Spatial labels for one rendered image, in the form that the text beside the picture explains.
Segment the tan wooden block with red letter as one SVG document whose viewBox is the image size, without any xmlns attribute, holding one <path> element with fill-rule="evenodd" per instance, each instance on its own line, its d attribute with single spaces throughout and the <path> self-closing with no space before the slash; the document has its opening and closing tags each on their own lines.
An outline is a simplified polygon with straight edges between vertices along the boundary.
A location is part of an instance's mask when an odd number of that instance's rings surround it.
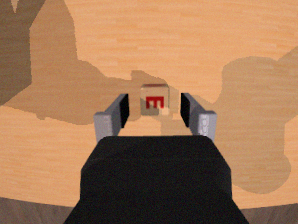
<svg viewBox="0 0 298 224">
<path fill-rule="evenodd" d="M 168 84 L 142 84 L 140 107 L 142 116 L 168 116 L 170 109 Z"/>
</svg>

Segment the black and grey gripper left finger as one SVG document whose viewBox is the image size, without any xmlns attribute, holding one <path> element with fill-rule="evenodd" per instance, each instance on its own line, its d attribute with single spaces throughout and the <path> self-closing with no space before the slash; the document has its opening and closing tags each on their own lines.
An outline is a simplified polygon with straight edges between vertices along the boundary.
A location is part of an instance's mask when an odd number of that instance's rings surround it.
<svg viewBox="0 0 298 224">
<path fill-rule="evenodd" d="M 120 94 L 104 112 L 93 115 L 97 143 L 104 137 L 118 136 L 130 115 L 129 95 Z"/>
</svg>

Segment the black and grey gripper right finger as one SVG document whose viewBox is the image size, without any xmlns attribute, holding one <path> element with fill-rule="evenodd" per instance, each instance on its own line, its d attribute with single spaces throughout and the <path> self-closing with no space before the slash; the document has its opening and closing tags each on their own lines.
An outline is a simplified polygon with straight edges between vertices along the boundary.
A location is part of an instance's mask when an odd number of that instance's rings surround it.
<svg viewBox="0 0 298 224">
<path fill-rule="evenodd" d="M 192 135 L 202 135 L 215 139 L 217 114 L 205 110 L 190 93 L 181 93 L 180 115 Z"/>
</svg>

